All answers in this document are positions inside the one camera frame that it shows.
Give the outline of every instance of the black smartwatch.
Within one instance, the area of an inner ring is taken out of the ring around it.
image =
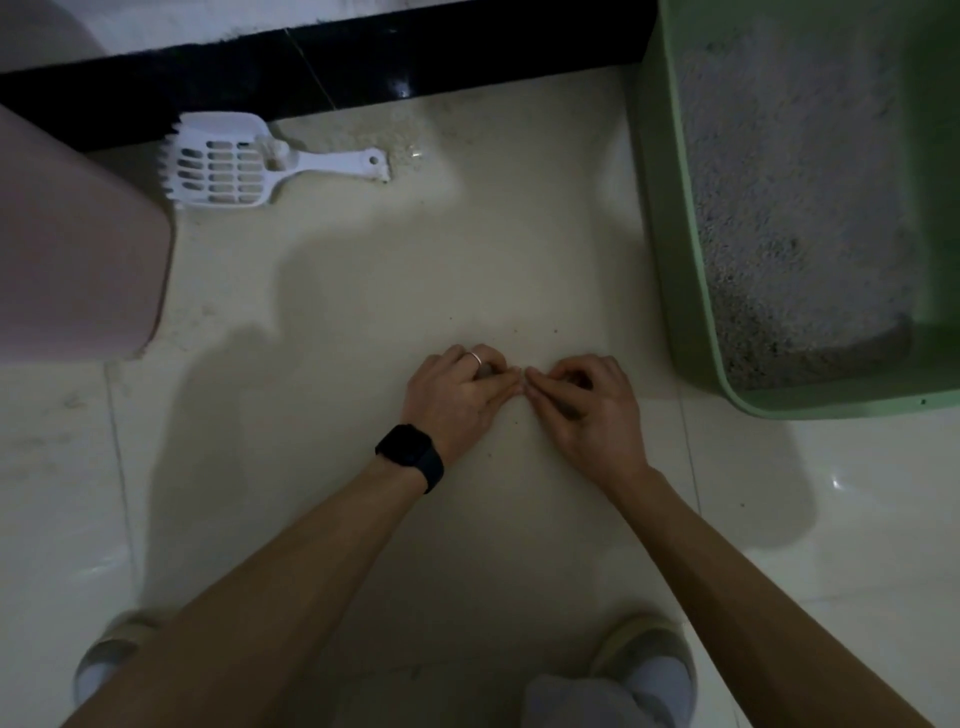
[[[413,425],[397,425],[380,441],[374,451],[404,468],[416,468],[426,478],[425,493],[444,477],[444,461],[433,447],[433,440]]]

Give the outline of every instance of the white litter scoop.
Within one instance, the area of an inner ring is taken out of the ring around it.
[[[300,172],[326,172],[390,181],[383,150],[315,155],[292,149],[251,113],[185,113],[160,152],[167,197],[193,207],[256,207],[270,202],[274,187]]]

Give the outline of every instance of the shoe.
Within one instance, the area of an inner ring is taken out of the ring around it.
[[[80,707],[93,693],[104,686],[121,665],[126,663],[157,632],[158,625],[140,615],[116,621],[80,660],[73,675],[73,701]]]
[[[689,728],[697,699],[693,657],[680,627],[662,617],[634,617],[601,645],[591,677],[626,688],[658,725]]]

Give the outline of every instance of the pink object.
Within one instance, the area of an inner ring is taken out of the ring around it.
[[[163,210],[3,107],[0,139],[0,363],[139,352],[170,257]]]

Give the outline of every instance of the wall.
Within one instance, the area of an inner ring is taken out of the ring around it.
[[[458,0],[0,0],[0,72]]]

